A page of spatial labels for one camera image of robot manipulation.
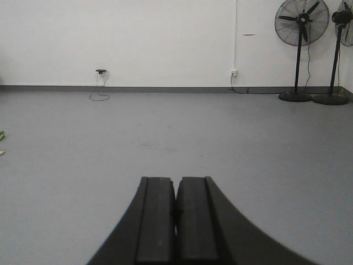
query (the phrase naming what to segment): gray floor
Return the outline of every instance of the gray floor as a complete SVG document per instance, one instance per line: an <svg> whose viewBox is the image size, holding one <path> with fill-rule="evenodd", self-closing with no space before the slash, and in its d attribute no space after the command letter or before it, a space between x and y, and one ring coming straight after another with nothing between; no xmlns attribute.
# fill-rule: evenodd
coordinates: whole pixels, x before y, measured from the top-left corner
<svg viewBox="0 0 353 265"><path fill-rule="evenodd" d="M352 103L110 95L0 93L0 264L85 264L141 176L212 176L284 245L353 264Z"/></svg>

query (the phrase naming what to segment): wire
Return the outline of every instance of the wire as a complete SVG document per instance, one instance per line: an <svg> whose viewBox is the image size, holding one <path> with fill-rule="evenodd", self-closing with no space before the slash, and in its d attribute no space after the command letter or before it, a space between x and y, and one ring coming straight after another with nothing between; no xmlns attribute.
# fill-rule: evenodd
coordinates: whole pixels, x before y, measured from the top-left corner
<svg viewBox="0 0 353 265"><path fill-rule="evenodd" d="M304 92L306 92L307 88L308 88L308 82L311 78L311 73L310 73L310 60L311 60L311 57L310 57L310 44L311 44L311 23L309 23L309 45L308 45L308 57L309 57L309 60L308 60L308 73L309 73L309 77L307 79L307 82L305 83L305 89L304 89Z"/></svg>
<svg viewBox="0 0 353 265"><path fill-rule="evenodd" d="M95 93L95 91L96 91L97 88L98 88L98 74L99 74L99 73L97 73L95 89L94 89L94 90L92 91L92 93L89 95L89 99L90 99L90 100L92 100L92 101L105 101L105 100L110 99L110 96L109 96L109 95L104 95L104 94L101 94L101 93L100 93L101 89L102 89L103 87L105 87L105 83L106 83L106 81L109 79L109 76L110 76L110 72L109 72L109 71L106 71L106 72L108 72L108 75L105 76L105 79L104 79L104 77L103 77L103 85L102 85L102 86L98 89L98 91L97 91L97 94L98 94L98 95L100 95L101 97L106 97L106 98L104 98L104 99L93 99L93 98L92 98L92 95Z"/></svg>

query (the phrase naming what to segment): power outlet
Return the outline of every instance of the power outlet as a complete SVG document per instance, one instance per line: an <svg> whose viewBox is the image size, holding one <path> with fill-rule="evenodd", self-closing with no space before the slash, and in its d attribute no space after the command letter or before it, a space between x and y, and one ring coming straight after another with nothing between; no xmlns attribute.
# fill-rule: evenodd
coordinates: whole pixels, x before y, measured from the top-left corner
<svg viewBox="0 0 353 265"><path fill-rule="evenodd" d="M238 70L231 70L231 76L238 76Z"/></svg>

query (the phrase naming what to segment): standing fan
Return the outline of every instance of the standing fan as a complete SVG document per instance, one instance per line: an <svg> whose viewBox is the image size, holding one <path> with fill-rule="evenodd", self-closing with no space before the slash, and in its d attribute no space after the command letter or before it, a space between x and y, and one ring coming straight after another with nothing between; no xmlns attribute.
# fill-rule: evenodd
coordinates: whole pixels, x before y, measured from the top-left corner
<svg viewBox="0 0 353 265"><path fill-rule="evenodd" d="M277 11L277 35L285 43L298 46L294 92L281 93L280 99L291 102L312 100L310 95L298 93L301 48L317 41L324 34L328 23L329 11L323 0L287 0Z"/></svg>
<svg viewBox="0 0 353 265"><path fill-rule="evenodd" d="M325 105L344 105L349 102L346 97L333 95L333 86L335 83L336 68L338 61L338 54L340 52L340 43L344 46L353 46L353 0L343 0L338 8L338 11L333 13L332 21L336 27L336 50L335 59L333 62L331 85L328 95L318 95L313 97L314 102Z"/></svg>

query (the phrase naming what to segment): fan pole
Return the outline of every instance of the fan pole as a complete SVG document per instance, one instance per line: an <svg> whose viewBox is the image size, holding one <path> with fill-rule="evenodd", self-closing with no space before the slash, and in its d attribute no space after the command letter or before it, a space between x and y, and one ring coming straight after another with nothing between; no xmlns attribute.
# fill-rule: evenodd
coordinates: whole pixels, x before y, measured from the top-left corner
<svg viewBox="0 0 353 265"><path fill-rule="evenodd" d="M300 57L302 51L302 40L303 31L299 31L299 42L298 42L298 53L297 53L297 67L296 67L296 80L294 85L294 92L285 92L279 94L278 98L284 101L290 102L307 102L312 100L312 97L308 94L298 93L298 80L299 80L299 67L300 67Z"/></svg>
<svg viewBox="0 0 353 265"><path fill-rule="evenodd" d="M318 95L318 96L313 97L313 101L315 103L324 104L324 105L345 105L349 102L349 99L346 97L341 97L339 95L337 95L337 96L333 95L333 87L335 84L335 76L336 76L336 69L337 69L337 62L338 62L338 54L340 52L340 42L341 42L342 30L343 30L343 26L340 25L338 27L338 32L337 32L335 59L333 61L329 94L328 95Z"/></svg>
<svg viewBox="0 0 353 265"><path fill-rule="evenodd" d="M340 42L341 42L341 37L342 37L342 30L343 30L343 27L339 26L338 27L338 31L337 31L337 42L336 42L336 50L335 50L335 59L333 61L333 68L332 68L332 76L331 76L331 85L330 85L329 96L332 96L332 94L333 94L333 86L335 85L336 69L337 69L337 62L338 62L338 54L340 52Z"/></svg>
<svg viewBox="0 0 353 265"><path fill-rule="evenodd" d="M301 57L301 52L302 52L302 31L299 32L299 42L298 42L298 53L297 53L297 68L296 68L296 81L294 84L294 93L298 93L298 80L299 80L299 67L300 67L300 57Z"/></svg>

